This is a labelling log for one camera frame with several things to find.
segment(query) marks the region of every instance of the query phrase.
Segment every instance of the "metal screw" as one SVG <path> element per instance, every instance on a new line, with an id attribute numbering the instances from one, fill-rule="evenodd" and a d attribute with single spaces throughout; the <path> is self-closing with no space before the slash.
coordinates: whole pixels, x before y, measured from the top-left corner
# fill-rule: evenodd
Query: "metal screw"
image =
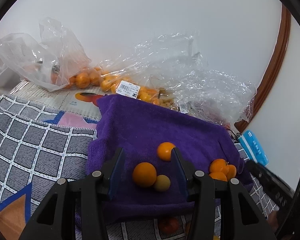
<path id="1" fill-rule="evenodd" d="M 92 176 L 93 177 L 99 177 L 101 175 L 101 171 L 94 171 L 93 173 L 92 173 Z"/>
<path id="2" fill-rule="evenodd" d="M 203 177 L 204 176 L 204 172 L 203 171 L 196 171 L 194 174 L 196 176 L 198 176 L 198 177 Z"/>
<path id="3" fill-rule="evenodd" d="M 60 179 L 57 180 L 57 183 L 59 185 L 65 184 L 66 183 L 66 179 L 65 178 L 60 178 Z"/>
<path id="4" fill-rule="evenodd" d="M 236 179 L 236 178 L 232 178 L 232 179 L 230 180 L 230 182 L 231 182 L 232 184 L 235 184 L 235 185 L 238 185 L 238 184 L 239 184 L 239 180 Z"/>

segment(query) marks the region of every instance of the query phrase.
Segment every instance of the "purple cloth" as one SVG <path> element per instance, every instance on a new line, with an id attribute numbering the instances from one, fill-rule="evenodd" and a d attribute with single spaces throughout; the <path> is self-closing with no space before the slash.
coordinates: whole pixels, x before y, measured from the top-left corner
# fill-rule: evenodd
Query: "purple cloth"
<path id="1" fill-rule="evenodd" d="M 244 161 L 222 126 L 121 95 L 100 98 L 98 105 L 102 118 L 97 126 L 98 138 L 89 145 L 87 174 L 100 169 L 104 161 L 114 155 L 117 147 L 126 152 L 117 194 L 104 205 L 106 223 L 191 211 L 193 203 L 187 203 L 181 195 L 174 167 L 157 157 L 156 149 L 162 142 L 172 142 L 186 160 L 204 172 L 209 172 L 213 160 L 226 159 L 237 167 L 237 178 L 251 190 L 250 173 L 243 168 Z M 132 172 L 141 162 L 150 162 L 155 166 L 157 175 L 164 174 L 170 178 L 168 191 L 159 193 L 134 184 Z"/>

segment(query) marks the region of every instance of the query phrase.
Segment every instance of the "wooden trim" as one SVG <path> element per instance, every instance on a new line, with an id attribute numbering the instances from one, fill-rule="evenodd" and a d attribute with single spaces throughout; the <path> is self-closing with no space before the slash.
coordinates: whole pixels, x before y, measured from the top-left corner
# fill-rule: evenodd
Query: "wooden trim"
<path id="1" fill-rule="evenodd" d="M 255 117 L 257 112 L 260 110 L 263 102 L 266 100 L 268 94 L 270 93 L 274 82 L 279 74 L 281 65 L 286 54 L 287 44 L 290 36 L 290 26 L 291 26 L 291 14 L 284 5 L 282 5 L 281 12 L 281 22 L 277 38 L 277 43 L 274 47 L 274 52 L 272 54 L 269 65 L 266 72 L 262 78 L 262 81 L 257 89 L 257 94 L 253 100 L 253 114 L 250 121 Z M 236 122 L 234 126 L 242 133 L 248 126 L 248 122 L 242 120 Z"/>

